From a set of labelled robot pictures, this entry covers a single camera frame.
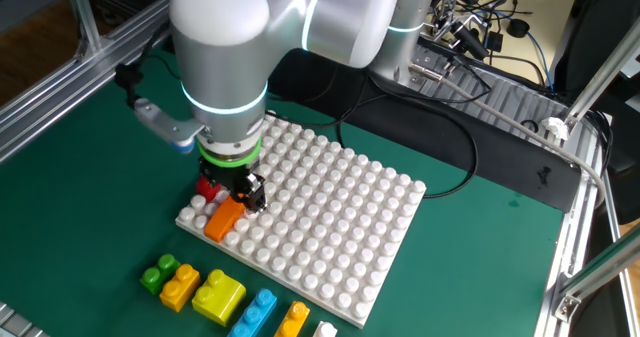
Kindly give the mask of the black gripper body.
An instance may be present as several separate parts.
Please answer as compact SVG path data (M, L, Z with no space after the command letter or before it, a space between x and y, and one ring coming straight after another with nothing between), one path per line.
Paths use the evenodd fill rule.
M251 165L221 167L210 162L205 157L200 157L198 161L200 174L204 173L235 195L241 194L244 178L249 173L254 173L254 168Z

